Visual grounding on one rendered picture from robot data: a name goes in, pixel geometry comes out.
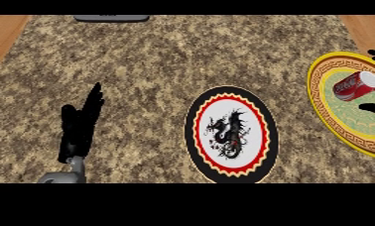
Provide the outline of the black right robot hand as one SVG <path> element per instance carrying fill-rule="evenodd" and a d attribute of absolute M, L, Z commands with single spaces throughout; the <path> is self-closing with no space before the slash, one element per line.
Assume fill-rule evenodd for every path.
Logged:
<path fill-rule="evenodd" d="M 375 50 L 368 50 L 368 54 L 372 55 L 372 59 L 375 60 Z M 375 113 L 375 103 L 360 104 L 359 109 Z"/>

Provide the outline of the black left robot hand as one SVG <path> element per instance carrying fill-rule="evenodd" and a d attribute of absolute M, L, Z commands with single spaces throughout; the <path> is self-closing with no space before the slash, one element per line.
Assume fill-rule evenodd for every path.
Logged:
<path fill-rule="evenodd" d="M 103 98 L 101 84 L 96 83 L 89 94 L 83 109 L 67 104 L 62 107 L 62 142 L 58 161 L 65 164 L 74 156 L 86 157 L 90 152 L 95 124 L 99 117 Z"/>

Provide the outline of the yellow green patterned plate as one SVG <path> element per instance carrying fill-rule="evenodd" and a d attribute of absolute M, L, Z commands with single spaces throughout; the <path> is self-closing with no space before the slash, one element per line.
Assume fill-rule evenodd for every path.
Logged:
<path fill-rule="evenodd" d="M 306 79 L 312 107 L 325 126 L 341 141 L 357 151 L 375 157 L 375 113 L 359 105 L 375 103 L 375 91 L 351 101 L 340 100 L 332 87 L 357 71 L 375 73 L 375 60 L 350 52 L 320 56 L 310 65 Z"/>

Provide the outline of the red soda can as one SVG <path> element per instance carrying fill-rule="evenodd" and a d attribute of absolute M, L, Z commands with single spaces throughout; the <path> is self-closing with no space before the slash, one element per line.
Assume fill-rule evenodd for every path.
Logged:
<path fill-rule="evenodd" d="M 351 101 L 375 91 L 375 73 L 357 71 L 334 84 L 332 92 L 343 101 Z"/>

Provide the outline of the black red dragon plate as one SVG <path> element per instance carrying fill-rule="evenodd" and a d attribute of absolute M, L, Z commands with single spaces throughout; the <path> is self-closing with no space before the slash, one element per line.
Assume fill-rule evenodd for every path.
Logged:
<path fill-rule="evenodd" d="M 195 99 L 185 122 L 194 165 L 217 183 L 260 182 L 276 163 L 279 133 L 272 112 L 244 88 L 210 88 Z"/>

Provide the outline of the dark grey flat appliance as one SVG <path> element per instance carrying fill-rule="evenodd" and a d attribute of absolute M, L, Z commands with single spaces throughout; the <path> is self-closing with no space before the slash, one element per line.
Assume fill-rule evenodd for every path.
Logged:
<path fill-rule="evenodd" d="M 149 15 L 74 15 L 74 18 L 89 23 L 136 23 L 148 21 Z"/>

